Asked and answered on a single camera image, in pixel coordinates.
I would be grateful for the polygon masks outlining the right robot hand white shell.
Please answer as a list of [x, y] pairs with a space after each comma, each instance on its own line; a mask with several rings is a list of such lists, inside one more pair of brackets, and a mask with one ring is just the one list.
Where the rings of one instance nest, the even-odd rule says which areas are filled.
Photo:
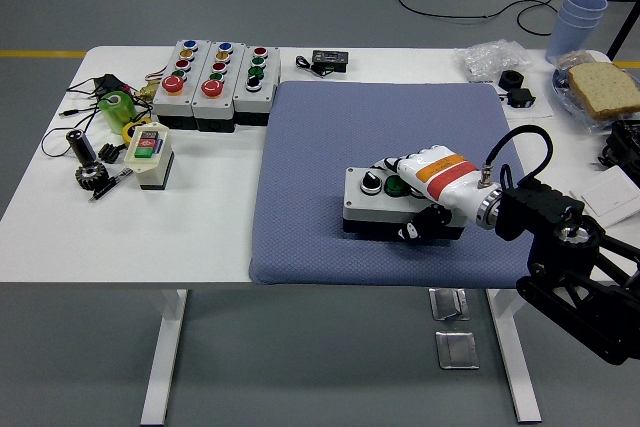
[[405, 157], [381, 159], [373, 166], [396, 174], [432, 202], [400, 228], [400, 238], [424, 238], [432, 224], [445, 224], [447, 212], [487, 230], [495, 227], [501, 188], [491, 180], [489, 165], [478, 168], [449, 148], [434, 145]]

